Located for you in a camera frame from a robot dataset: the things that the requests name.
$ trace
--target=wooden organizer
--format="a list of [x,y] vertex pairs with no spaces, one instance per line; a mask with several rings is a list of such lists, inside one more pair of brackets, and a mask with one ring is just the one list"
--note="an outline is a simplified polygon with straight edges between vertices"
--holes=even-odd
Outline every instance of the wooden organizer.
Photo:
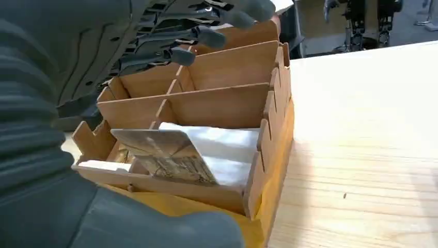
[[[115,161],[119,143],[111,128],[157,129],[161,122],[182,126],[211,126],[240,129],[260,128],[257,152],[243,192],[224,186],[204,186],[173,182],[145,175],[133,163],[129,173],[74,165],[91,181],[132,191],[162,192],[214,205],[253,219],[257,214],[264,184],[272,174],[276,143],[280,140],[287,106],[290,102],[290,72],[287,44],[264,36],[262,43],[204,51],[188,67],[168,65],[146,72],[113,78],[98,98],[104,120],[91,131],[82,122],[73,135],[86,160]],[[228,35],[241,44],[241,32],[231,28]]]

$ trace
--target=wooden table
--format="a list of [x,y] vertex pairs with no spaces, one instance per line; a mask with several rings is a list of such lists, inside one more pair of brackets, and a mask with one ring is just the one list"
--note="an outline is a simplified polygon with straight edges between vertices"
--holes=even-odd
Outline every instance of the wooden table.
[[269,247],[438,247],[437,57],[429,42],[291,61]]

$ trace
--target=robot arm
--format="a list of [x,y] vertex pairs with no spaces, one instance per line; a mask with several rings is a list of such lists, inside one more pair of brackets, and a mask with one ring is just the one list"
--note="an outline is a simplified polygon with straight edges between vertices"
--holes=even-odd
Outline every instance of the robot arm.
[[269,0],[15,0],[0,9],[0,244],[2,247],[244,247],[220,213],[169,218],[71,170],[51,128],[56,106],[108,76],[171,61],[181,43],[220,46],[199,24],[248,27]]

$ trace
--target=wooden slat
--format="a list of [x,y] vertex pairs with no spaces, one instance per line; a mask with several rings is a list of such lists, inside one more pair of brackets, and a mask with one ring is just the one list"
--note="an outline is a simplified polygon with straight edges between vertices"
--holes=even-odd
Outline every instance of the wooden slat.
[[93,133],[85,121],[82,121],[72,135],[78,149],[86,159],[106,160],[116,140],[110,134],[109,125],[103,121],[96,133]]
[[269,82],[278,42],[270,41],[196,57],[189,66],[198,90]]
[[279,126],[281,125],[281,123],[278,123],[273,91],[268,92],[268,96],[266,98],[266,105],[263,111],[263,117],[269,121],[269,130],[270,130],[271,139],[275,141],[279,136],[279,132],[280,132]]
[[282,45],[283,47],[283,59],[284,59],[284,67],[280,68],[280,81],[284,82],[282,85],[285,87],[286,95],[286,104],[288,104],[289,99],[291,98],[291,81],[290,81],[290,60],[289,60],[289,46],[287,43]]
[[272,70],[272,78],[270,83],[270,90],[274,91],[274,100],[275,100],[275,109],[278,113],[281,115],[285,115],[286,111],[286,90],[281,87],[280,84],[280,72],[279,69],[276,67],[274,70]]
[[119,77],[114,77],[108,84],[113,96],[116,100],[130,98],[129,93],[124,88],[122,81]]
[[188,183],[178,183],[155,179],[148,175],[118,173],[110,170],[73,166],[82,177],[93,182],[109,184],[127,189],[129,184],[142,192],[159,192],[181,196],[205,204],[224,208],[236,213],[244,214],[243,196],[240,192],[227,187],[206,187]]
[[286,67],[289,67],[290,66],[289,44],[288,43],[281,44],[281,47],[283,48],[284,65]]
[[174,79],[166,94],[168,95],[168,94],[174,94],[174,93],[180,93],[180,92],[182,92],[180,83],[178,80]]
[[174,63],[157,66],[145,72],[122,76],[120,79],[132,98],[164,95],[176,78],[179,67]]
[[168,99],[180,125],[258,128],[269,83],[98,103],[112,128],[148,128]]
[[195,88],[193,84],[193,79],[191,76],[191,73],[189,71],[189,68],[186,66],[181,66],[177,72],[177,80],[179,82],[179,85],[182,89],[182,91],[188,92],[188,91],[194,91],[197,88]]
[[262,118],[268,84],[203,90],[169,97],[180,125],[255,128]]
[[116,98],[113,96],[113,93],[111,92],[111,89],[108,86],[103,88],[103,91],[100,92],[99,96],[97,97],[97,102],[106,102],[113,100],[116,100]]
[[111,128],[149,128],[163,99],[133,101],[137,99],[141,98],[99,102],[97,106]]
[[261,159],[263,162],[263,171],[268,173],[271,164],[271,156],[272,149],[274,148],[274,144],[271,141],[271,137],[269,134],[269,124],[268,120],[262,119],[260,124],[260,132],[259,137],[257,139],[257,151],[261,154]]
[[294,108],[293,103],[289,102],[286,107],[286,118],[281,127],[281,137],[277,140],[275,151],[273,152],[273,160],[271,163],[272,172],[269,180],[266,181],[263,188],[263,201],[257,217],[260,218],[262,229],[265,233],[265,245],[271,236],[271,231],[274,226],[277,208],[280,202],[281,191],[283,189],[283,182],[285,180],[288,169],[289,155],[292,146],[293,130],[294,130]]
[[246,217],[253,220],[259,210],[261,193],[265,183],[261,153],[256,152],[249,171],[248,183],[243,192],[243,209]]
[[247,30],[228,27],[221,28],[216,31],[226,36],[227,43],[219,49],[210,48],[206,45],[197,45],[194,47],[196,54],[201,55],[221,50],[238,48],[241,46],[244,47],[246,45],[263,43],[266,41],[278,40],[277,27],[271,20],[256,23],[253,27]]
[[164,100],[157,112],[157,120],[159,122],[171,122],[178,124],[176,114],[172,109],[169,100]]

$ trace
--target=white surface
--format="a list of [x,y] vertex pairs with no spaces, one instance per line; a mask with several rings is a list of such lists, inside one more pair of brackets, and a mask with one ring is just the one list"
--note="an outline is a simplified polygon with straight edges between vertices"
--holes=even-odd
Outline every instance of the white surface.
[[131,164],[106,162],[106,161],[98,161],[98,160],[88,160],[80,163],[79,166],[96,168],[96,169],[107,169],[109,171],[126,172],[126,173],[131,168]]
[[246,186],[259,129],[183,127],[167,122],[159,129],[185,132],[220,185],[239,190]]

